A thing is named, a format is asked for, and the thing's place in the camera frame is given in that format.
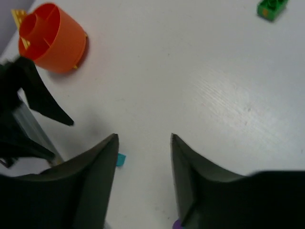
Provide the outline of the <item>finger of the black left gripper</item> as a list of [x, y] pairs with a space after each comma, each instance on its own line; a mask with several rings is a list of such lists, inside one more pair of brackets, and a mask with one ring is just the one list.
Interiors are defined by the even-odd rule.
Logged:
[[13, 162], [21, 157], [52, 159], [54, 153], [22, 135], [17, 127], [12, 111], [0, 114], [0, 157], [5, 162]]
[[33, 61], [19, 57], [14, 62], [14, 70], [31, 110], [64, 125], [74, 125], [74, 121], [58, 105], [43, 83]]

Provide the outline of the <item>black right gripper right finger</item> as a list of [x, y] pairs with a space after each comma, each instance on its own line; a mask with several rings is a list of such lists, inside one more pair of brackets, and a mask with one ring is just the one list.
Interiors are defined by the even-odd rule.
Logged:
[[302, 229], [304, 171], [231, 172], [171, 135], [178, 216], [184, 229]]

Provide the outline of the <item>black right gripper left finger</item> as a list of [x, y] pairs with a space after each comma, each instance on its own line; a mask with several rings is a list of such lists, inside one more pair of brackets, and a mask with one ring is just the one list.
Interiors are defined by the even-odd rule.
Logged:
[[0, 177], [3, 229], [103, 229], [119, 151], [111, 134], [39, 174]]

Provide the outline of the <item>long yellow lego plate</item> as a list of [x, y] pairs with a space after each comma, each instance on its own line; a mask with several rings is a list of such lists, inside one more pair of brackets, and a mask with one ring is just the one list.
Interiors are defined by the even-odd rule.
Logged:
[[[20, 30], [20, 26], [23, 20], [27, 17], [26, 11], [22, 9], [11, 9], [11, 14], [16, 24], [17, 30]], [[30, 42], [25, 40], [24, 38], [21, 38], [21, 40], [24, 48], [27, 49], [30, 45]]]

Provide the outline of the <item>purple lego under teal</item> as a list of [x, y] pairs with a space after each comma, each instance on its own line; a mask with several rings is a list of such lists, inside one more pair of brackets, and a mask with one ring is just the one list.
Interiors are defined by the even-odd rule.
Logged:
[[172, 229], [183, 229], [183, 226], [181, 225], [181, 221], [179, 219], [174, 222]]

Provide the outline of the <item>orange round divided container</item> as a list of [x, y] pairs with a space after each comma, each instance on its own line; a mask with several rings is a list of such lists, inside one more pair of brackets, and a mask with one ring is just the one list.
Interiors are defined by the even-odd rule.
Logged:
[[19, 28], [20, 56], [53, 73], [76, 69], [85, 53], [88, 35], [54, 3], [44, 3], [27, 15]]

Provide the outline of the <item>small teal lego brick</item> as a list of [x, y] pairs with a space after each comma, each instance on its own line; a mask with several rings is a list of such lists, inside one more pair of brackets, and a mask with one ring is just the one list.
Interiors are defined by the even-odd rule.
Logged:
[[126, 160], [126, 155], [119, 153], [117, 157], [116, 166], [122, 167], [125, 163], [125, 160]]

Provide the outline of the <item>dark green lego brick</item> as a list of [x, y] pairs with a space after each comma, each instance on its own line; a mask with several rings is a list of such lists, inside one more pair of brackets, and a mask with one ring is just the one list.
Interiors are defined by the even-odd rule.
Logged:
[[257, 15], [261, 18], [274, 21], [286, 8], [289, 0], [261, 0], [257, 5]]

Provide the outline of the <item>table front metal rail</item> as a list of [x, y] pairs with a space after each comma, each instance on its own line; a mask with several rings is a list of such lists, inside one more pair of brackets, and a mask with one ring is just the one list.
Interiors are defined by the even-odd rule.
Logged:
[[54, 157], [52, 159], [47, 159], [51, 167], [63, 163], [64, 160], [62, 156], [59, 154], [58, 150], [55, 148], [47, 134], [31, 113], [29, 107], [24, 103], [18, 93], [17, 98], [20, 104], [12, 111], [12, 116], [17, 127], [22, 132], [22, 135], [28, 137], [40, 146], [54, 153]]

